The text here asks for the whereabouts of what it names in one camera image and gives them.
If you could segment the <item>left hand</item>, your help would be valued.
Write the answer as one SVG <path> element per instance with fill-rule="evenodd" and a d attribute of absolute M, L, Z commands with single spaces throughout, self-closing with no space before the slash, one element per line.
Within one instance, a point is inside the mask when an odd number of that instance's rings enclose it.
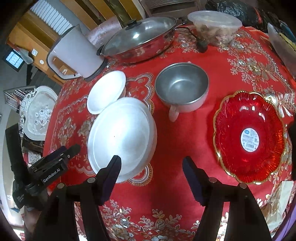
<path fill-rule="evenodd" d="M 25 232 L 25 240 L 33 240 L 33 234 L 36 228 L 37 221 L 40 217 L 41 212 L 45 208 L 45 205 L 51 195 L 51 190 L 48 188 L 46 189 L 47 195 L 43 200 L 43 207 L 42 208 L 34 208 L 30 207 L 27 208 L 24 206 L 24 213 L 23 213 L 23 221 L 24 221 L 24 232 Z"/>

